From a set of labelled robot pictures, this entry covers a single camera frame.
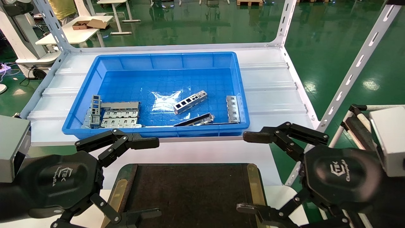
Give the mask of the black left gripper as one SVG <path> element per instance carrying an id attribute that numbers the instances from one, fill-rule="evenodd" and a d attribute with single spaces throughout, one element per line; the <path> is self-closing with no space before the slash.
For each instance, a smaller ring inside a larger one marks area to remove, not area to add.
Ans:
<path id="1" fill-rule="evenodd" d="M 61 215 L 51 228 L 82 228 L 71 219 L 92 203 L 110 220 L 106 228 L 139 228 L 145 219 L 162 215 L 160 209 L 118 213 L 99 195 L 103 168 L 127 150 L 154 149 L 157 137 L 142 137 L 113 129 L 75 143 L 77 153 L 27 158 L 12 183 L 1 183 L 1 219 L 42 219 Z M 106 147 L 96 159 L 88 154 Z"/>

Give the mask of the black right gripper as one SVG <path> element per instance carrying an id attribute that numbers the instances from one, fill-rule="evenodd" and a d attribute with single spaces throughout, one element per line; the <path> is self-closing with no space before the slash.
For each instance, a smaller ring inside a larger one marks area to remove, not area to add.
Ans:
<path id="1" fill-rule="evenodd" d="M 314 145 L 304 149 L 293 140 Z M 404 211 L 404 177 L 389 177 L 374 151 L 355 148 L 329 148 L 329 136 L 304 126 L 285 122 L 263 127 L 259 132 L 245 131 L 248 143 L 276 144 L 296 162 L 302 162 L 307 186 L 281 209 L 258 204 L 237 204 L 237 211 L 255 214 L 262 225 L 278 228 L 349 228 L 342 210 L 360 213 Z M 297 225 L 289 216 L 306 200 L 312 200 L 333 214 L 333 218 Z"/>

